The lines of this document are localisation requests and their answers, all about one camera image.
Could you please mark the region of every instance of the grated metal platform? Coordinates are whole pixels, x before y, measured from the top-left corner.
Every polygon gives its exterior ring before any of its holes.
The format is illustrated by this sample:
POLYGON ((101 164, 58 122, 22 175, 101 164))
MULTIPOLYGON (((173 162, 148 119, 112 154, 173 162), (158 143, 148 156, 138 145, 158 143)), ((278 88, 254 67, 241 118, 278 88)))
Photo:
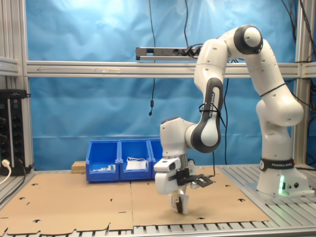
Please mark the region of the grated metal platform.
MULTIPOLYGON (((102 236, 316 236, 316 197, 288 198, 283 201, 271 201, 262 204, 249 192, 245 185, 255 183, 259 179, 258 165, 224 165, 217 166, 227 175, 262 211, 271 219, 265 222, 209 223, 192 225, 138 226, 133 230, 121 231, 74 231, 60 237, 102 237, 102 236)), ((28 183, 38 173, 61 173, 69 171, 49 171, 29 174, 28 183)), ((316 178, 316 172, 301 171, 309 179, 316 178)), ((13 190, 23 177, 10 177, 5 185, 0 187, 0 200, 13 190)), ((35 235, 16 235, 14 237, 46 237, 35 235)))

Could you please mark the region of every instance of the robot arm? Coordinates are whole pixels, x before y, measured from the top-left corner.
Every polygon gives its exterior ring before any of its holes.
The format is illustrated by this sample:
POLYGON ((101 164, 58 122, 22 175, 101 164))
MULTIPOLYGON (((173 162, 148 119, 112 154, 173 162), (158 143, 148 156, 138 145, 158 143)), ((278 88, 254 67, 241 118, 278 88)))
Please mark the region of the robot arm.
MULTIPOLYGON (((236 58, 242 58, 246 62, 255 90, 262 98, 257 106, 262 129, 269 127, 262 123, 272 123, 285 127, 286 130, 287 126, 296 125, 303 117, 302 106, 293 98, 288 87, 284 86, 273 51, 268 42, 262 39, 257 28, 242 26, 218 39, 206 41, 198 56, 194 77, 195 85, 203 93, 203 110, 199 123, 170 118, 160 126, 163 159, 154 167, 157 171, 156 188, 160 194, 172 194, 171 207, 175 211, 187 212, 187 184, 196 188, 198 185, 204 187, 212 183, 203 175, 195 174, 194 164, 188 162, 186 153, 187 149, 210 153, 219 146, 224 74, 227 61, 236 58)), ((266 147, 271 145, 269 141, 266 139, 266 147)), ((288 139, 284 143, 284 147, 289 145, 290 149, 288 139)), ((273 160, 278 155, 268 158, 273 160)))

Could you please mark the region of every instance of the cardboard sheet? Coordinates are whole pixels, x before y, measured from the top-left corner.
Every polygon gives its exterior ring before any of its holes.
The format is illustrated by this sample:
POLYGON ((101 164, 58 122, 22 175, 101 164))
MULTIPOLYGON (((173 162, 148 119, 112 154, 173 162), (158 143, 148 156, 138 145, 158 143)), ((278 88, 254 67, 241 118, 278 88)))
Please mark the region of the cardboard sheet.
POLYGON ((0 236, 132 229, 130 183, 87 184, 85 175, 36 175, 1 211, 0 236))
MULTIPOLYGON (((213 169, 198 168, 213 174, 213 169)), ((133 226, 267 221, 269 218, 224 174, 216 183, 188 188, 189 214, 170 210, 154 182, 87 184, 85 175, 38 174, 0 211, 7 233, 61 235, 77 231, 128 230, 133 226)))
MULTIPOLYGON (((198 168, 213 174, 213 168, 198 168)), ((268 221, 269 218, 224 174, 216 170, 216 183, 197 190, 187 189, 189 213, 170 210, 169 196, 159 195, 154 182, 132 183, 133 224, 135 226, 268 221)))

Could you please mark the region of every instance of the aluminum frame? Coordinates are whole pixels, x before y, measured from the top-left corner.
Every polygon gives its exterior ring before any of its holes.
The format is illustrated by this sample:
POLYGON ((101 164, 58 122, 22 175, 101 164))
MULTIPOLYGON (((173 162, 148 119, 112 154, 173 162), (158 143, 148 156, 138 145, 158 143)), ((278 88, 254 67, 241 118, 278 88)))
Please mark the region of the aluminum frame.
MULTIPOLYGON (((298 63, 278 64, 284 78, 297 78, 298 63)), ((193 78, 196 63, 27 61, 28 77, 193 78)), ((250 78, 245 63, 227 64, 227 78, 250 78)))
MULTIPOLYGON (((310 24, 311 35, 314 36, 314 21, 315 21, 315 1, 314 0, 302 0, 306 16, 310 24)), ((306 27, 306 23, 303 17, 300 1, 298 1, 298 17, 297 17, 297 42, 295 61, 302 62, 307 61, 313 51, 310 41, 310 35, 306 27)), ((299 64, 300 79, 295 80, 294 94, 301 101, 309 104, 310 99, 310 87, 311 82, 304 78, 306 75, 303 73, 304 69, 310 63, 299 64)), ((304 103, 301 103, 304 108, 304 117, 302 121, 292 128, 292 157, 297 164, 306 163, 306 151, 307 151, 307 129, 308 129, 308 117, 309 107, 304 103)))
MULTIPOLYGON (((315 0, 303 0, 311 31, 314 32, 315 0)), ((311 53, 306 25, 298 5, 298 34, 296 60, 304 61, 311 53)), ((29 93, 28 77, 81 77, 81 78, 192 78, 195 63, 124 63, 124 62, 65 62, 28 61, 25 0, 0 0, 0 88, 25 89, 29 93)), ((302 78, 295 83, 295 94, 307 102, 309 81, 305 77, 316 75, 315 63, 280 63, 285 78, 302 78)), ((244 63, 228 64, 225 77, 249 78, 244 63)), ((26 163, 33 163, 33 140, 30 99, 22 102, 26 163)), ((306 162, 308 107, 305 116, 293 128, 292 154, 297 163, 306 162)))
MULTIPOLYGON (((309 18, 312 32, 314 32, 315 1, 303 0, 306 14, 309 18)), ((306 30, 300 5, 298 6, 298 32, 296 45, 296 61, 304 61, 311 53, 311 43, 306 30)), ((27 34, 26 34, 26 15, 25 0, 0 0, 0 88, 25 89, 29 92, 29 77, 80 77, 80 78, 193 78, 195 63, 124 63, 124 62, 63 62, 63 61, 28 61, 27 53, 27 34)), ((295 84, 295 94, 301 100, 308 102, 310 85, 304 78, 316 76, 316 63, 280 63, 282 76, 284 78, 300 78, 295 84)), ((228 64, 225 77, 250 78, 247 67, 244 63, 228 64)), ((31 126, 31 107, 30 99, 24 99, 23 109, 23 128, 24 143, 27 165, 33 163, 33 139, 31 126)), ((306 162, 306 144, 307 144, 307 114, 308 107, 305 106, 304 120, 293 128, 292 149, 293 157, 297 163, 306 162)), ((242 168, 221 166, 220 169, 231 178, 243 192, 251 197, 251 194, 243 187, 244 183, 256 179, 256 173, 249 170, 241 171, 242 168)), ((27 181, 40 172, 33 172, 27 178, 27 181)), ((316 175, 304 172, 308 177, 316 175)), ((7 190, 12 190, 18 183, 20 177, 13 177, 7 190)), ((278 209, 273 206, 264 206, 257 203, 260 208, 265 209, 271 215, 280 215, 278 209)), ((311 236, 316 235, 316 228, 313 227, 289 227, 289 219, 279 216, 276 220, 268 223, 222 223, 192 226, 162 226, 134 228, 132 236, 311 236)), ((68 237, 90 237, 105 235, 131 235, 132 232, 76 232, 68 237)))
MULTIPOLYGON (((0 0, 0 65, 4 62, 4 72, 0 66, 0 76, 4 80, 1 89, 24 89, 30 93, 26 61, 27 37, 25 0, 0 0)), ((30 99, 22 100, 25 166, 33 164, 33 136, 31 126, 30 99)))

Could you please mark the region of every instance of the blue backdrop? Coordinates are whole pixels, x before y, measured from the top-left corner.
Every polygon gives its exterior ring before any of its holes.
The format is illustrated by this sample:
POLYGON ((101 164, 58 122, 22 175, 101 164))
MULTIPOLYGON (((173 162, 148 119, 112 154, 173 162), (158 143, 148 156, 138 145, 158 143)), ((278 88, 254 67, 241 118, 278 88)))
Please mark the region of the blue backdrop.
MULTIPOLYGON (((154 46, 147 0, 27 0, 29 60, 134 62, 135 48, 154 46)), ((157 47, 186 46, 184 0, 151 0, 157 47)), ((279 62, 293 62, 295 45, 281 1, 188 0, 189 44, 253 24, 279 62)), ((84 160, 90 140, 157 138, 164 119, 198 122, 202 93, 193 79, 30 78, 35 168, 70 169, 84 160)), ((258 163, 260 100, 250 79, 230 79, 226 98, 228 162, 258 163)), ((224 163, 222 143, 216 164, 224 163)), ((189 152, 197 164, 210 154, 189 152)))

